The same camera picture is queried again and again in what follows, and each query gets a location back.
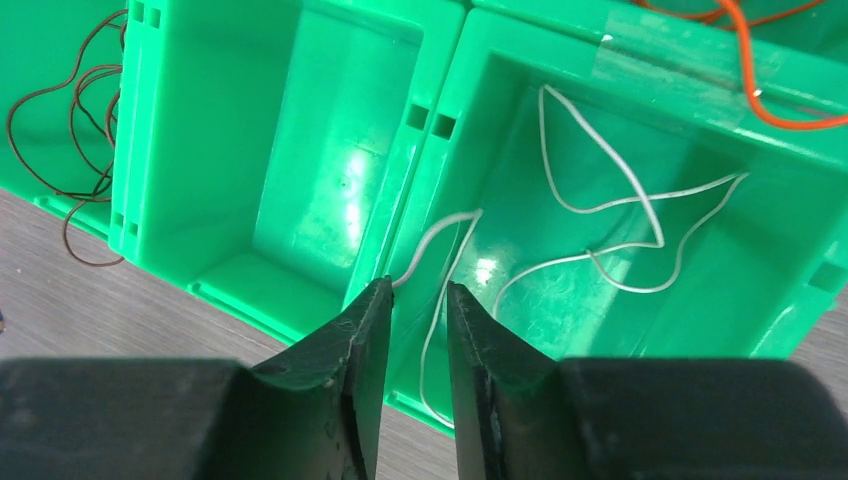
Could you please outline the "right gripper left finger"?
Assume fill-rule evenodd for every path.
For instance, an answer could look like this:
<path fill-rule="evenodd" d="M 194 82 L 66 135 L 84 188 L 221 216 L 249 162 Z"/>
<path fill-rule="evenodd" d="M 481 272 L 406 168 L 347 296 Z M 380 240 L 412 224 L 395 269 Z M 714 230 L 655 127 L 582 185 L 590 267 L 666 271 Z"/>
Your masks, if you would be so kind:
<path fill-rule="evenodd" d="M 252 367 L 228 359 L 1 364 L 5 479 L 371 479 L 393 288 Z"/>

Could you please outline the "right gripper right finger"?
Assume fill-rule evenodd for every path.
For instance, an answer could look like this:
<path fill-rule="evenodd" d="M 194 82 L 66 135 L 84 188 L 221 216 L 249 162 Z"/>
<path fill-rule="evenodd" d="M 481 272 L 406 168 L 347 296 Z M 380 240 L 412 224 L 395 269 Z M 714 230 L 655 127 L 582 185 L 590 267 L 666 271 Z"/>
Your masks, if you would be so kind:
<path fill-rule="evenodd" d="M 447 288 L 463 479 L 843 479 L 847 423 L 780 360 L 553 360 Z"/>

